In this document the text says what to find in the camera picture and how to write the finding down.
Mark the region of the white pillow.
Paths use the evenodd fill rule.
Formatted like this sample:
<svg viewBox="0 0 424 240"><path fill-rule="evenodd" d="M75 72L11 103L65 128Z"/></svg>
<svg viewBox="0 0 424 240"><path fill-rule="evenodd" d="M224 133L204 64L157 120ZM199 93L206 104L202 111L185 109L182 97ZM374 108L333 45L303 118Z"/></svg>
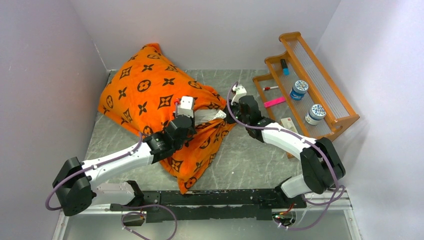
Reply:
<svg viewBox="0 0 424 240"><path fill-rule="evenodd" d="M195 124L208 123L215 119L225 120L226 113L220 109L199 109L194 112Z"/></svg>

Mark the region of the orange patterned pillowcase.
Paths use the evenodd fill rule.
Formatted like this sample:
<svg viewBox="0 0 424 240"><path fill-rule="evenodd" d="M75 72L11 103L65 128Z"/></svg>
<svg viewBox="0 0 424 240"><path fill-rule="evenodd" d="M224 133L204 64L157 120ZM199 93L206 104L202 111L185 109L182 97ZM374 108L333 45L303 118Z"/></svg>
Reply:
<svg viewBox="0 0 424 240"><path fill-rule="evenodd" d="M194 111L216 115L226 107L226 99L174 65L158 43L148 43L126 61L100 95L98 111L138 135L163 130L173 119L176 102L194 99ZM160 164L176 178L185 194L213 162L233 125L224 118L194 125L196 134L182 149Z"/></svg>

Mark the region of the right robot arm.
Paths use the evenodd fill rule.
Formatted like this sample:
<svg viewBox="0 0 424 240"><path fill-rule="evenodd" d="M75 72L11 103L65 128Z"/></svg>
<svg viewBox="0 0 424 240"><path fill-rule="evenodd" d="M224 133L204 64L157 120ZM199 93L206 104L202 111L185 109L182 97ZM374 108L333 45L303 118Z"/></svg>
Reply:
<svg viewBox="0 0 424 240"><path fill-rule="evenodd" d="M263 116L251 95L228 100L226 110L230 121L245 127L253 139L282 149L300 161L302 172L277 187L274 199L278 206L286 208L295 197L307 193L322 194L330 188L345 189L339 180L345 176L346 170L328 138L303 136Z"/></svg>

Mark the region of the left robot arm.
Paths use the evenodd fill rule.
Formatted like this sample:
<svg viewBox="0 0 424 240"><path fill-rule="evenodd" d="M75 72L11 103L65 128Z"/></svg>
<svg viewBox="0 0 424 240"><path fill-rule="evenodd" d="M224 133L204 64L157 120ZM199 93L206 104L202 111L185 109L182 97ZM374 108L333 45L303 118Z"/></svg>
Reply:
<svg viewBox="0 0 424 240"><path fill-rule="evenodd" d="M115 176L145 167L179 151L195 135L195 119L179 114L162 131L141 137L139 142L113 154L92 160L68 159L53 181L59 209L70 217L90 206L114 204L137 210L144 205L144 194L134 180L107 183Z"/></svg>

